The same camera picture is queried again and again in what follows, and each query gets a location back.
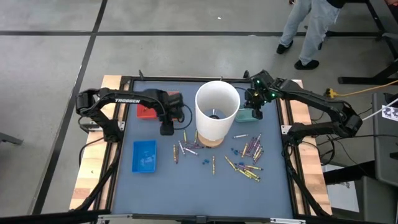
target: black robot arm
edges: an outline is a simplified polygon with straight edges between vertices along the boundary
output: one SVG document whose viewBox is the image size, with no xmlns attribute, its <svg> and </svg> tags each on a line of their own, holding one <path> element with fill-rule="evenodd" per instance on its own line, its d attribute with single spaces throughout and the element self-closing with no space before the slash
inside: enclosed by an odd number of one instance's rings
<svg viewBox="0 0 398 224">
<path fill-rule="evenodd" d="M 161 135 L 173 135 L 173 119 L 180 120 L 184 117 L 181 93 L 169 95 L 166 91 L 156 89 L 123 91 L 109 88 L 89 89 L 79 93 L 76 98 L 76 113 L 91 118 L 102 127 L 104 140 L 107 142 L 119 142 L 123 138 L 118 121 L 108 119 L 101 111 L 101 108 L 108 103 L 133 103 L 153 108 L 162 122 Z"/>
<path fill-rule="evenodd" d="M 292 80 L 273 79 L 264 70 L 251 77 L 251 88 L 245 92 L 245 107 L 253 109 L 254 118 L 262 119 L 261 106 L 276 98 L 300 101 L 324 111 L 331 119 L 330 122 L 319 124 L 294 123 L 287 132 L 289 143 L 293 145 L 300 144 L 305 136 L 337 134 L 342 138 L 352 137 L 362 125 L 362 119 L 345 101 L 330 100 L 304 90 Z"/>
</svg>

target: gray table surface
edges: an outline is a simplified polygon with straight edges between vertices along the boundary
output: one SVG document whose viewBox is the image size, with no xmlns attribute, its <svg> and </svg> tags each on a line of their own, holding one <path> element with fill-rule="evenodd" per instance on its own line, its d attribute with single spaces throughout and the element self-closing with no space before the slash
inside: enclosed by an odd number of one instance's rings
<svg viewBox="0 0 398 224">
<path fill-rule="evenodd" d="M 384 94 L 375 93 L 372 97 L 373 113 L 387 105 Z M 374 134 L 392 134 L 398 136 L 398 122 L 382 117 L 382 112 L 373 116 Z M 381 182 L 398 187 L 398 160 L 390 158 L 390 153 L 397 152 L 398 141 L 390 137 L 374 137 L 374 160 L 376 178 Z"/>
<path fill-rule="evenodd" d="M 195 94 L 203 83 L 193 82 L 134 82 L 134 90 L 158 88 L 179 91 L 194 115 L 187 128 L 188 140 L 194 140 Z M 248 88 L 248 84 L 234 84 Z M 238 90 L 241 102 L 244 93 Z M 234 122 L 224 142 L 216 149 L 198 149 L 199 156 L 180 152 L 178 164 L 173 160 L 173 144 L 183 139 L 182 131 L 173 136 L 159 134 L 160 122 L 136 118 L 136 105 L 131 105 L 123 142 L 123 151 L 115 186 L 113 214 L 135 213 L 149 215 L 204 215 L 213 217 L 292 218 L 285 162 L 281 156 L 282 143 L 275 103 L 262 107 L 264 119 L 252 123 Z M 265 153 L 256 164 L 264 171 L 255 171 L 261 182 L 248 179 L 234 171 L 226 162 L 227 155 L 233 162 L 252 164 L 252 159 L 235 156 L 231 148 L 242 150 L 251 138 L 232 139 L 238 134 L 257 136 Z M 132 144 L 134 141 L 155 139 L 157 142 L 156 171 L 132 173 Z M 211 163 L 204 159 L 216 157 L 216 174 L 211 173 Z"/>
</svg>

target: floor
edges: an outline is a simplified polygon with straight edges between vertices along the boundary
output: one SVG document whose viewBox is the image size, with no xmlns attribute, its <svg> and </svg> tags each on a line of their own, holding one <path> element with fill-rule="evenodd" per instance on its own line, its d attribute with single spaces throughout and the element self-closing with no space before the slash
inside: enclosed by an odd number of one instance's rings
<svg viewBox="0 0 398 224">
<path fill-rule="evenodd" d="M 92 31 L 101 0 L 0 0 L 0 30 Z M 280 0 L 112 0 L 99 31 L 282 32 L 291 6 Z M 304 25 L 299 31 L 305 32 Z M 366 6 L 348 4 L 330 30 L 375 32 Z M 45 161 L 67 107 L 90 36 L 0 35 L 0 132 L 24 140 L 0 144 L 0 216 L 28 212 Z M 303 80 L 306 89 L 349 93 L 368 86 L 339 85 L 339 76 L 372 76 L 392 61 L 384 42 L 332 37 L 317 55 L 320 67 L 294 69 L 303 37 L 286 55 L 276 55 L 278 37 L 97 36 L 81 90 L 100 86 L 103 75 L 242 77 L 261 69 L 274 77 Z M 381 91 L 394 92 L 395 87 Z M 371 94 L 345 98 L 356 111 L 371 106 Z M 312 118 L 320 112 L 311 109 Z M 54 173 L 44 213 L 68 209 L 86 134 L 73 115 Z M 372 133 L 365 122 L 360 134 Z M 344 140 L 356 162 L 373 158 L 373 140 Z M 327 151 L 329 146 L 321 147 Z M 339 146 L 335 161 L 353 164 Z"/>
</svg>

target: sneaker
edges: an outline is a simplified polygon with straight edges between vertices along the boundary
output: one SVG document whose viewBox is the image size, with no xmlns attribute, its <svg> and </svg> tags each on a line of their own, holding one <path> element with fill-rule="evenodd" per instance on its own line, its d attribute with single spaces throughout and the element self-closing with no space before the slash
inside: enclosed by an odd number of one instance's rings
<svg viewBox="0 0 398 224">
<path fill-rule="evenodd" d="M 303 63 L 301 63 L 301 60 L 298 60 L 298 62 L 294 64 L 294 67 L 297 70 L 313 70 L 316 69 L 318 66 L 319 66 L 319 61 L 317 60 L 312 60 L 306 65 L 303 65 Z"/>
<path fill-rule="evenodd" d="M 276 49 L 276 52 L 278 54 L 283 54 L 285 53 L 286 50 L 288 50 L 291 46 L 293 45 L 293 40 L 291 41 L 291 43 L 289 44 L 289 46 L 285 47 L 282 44 L 278 45 L 278 48 Z"/>
</svg>

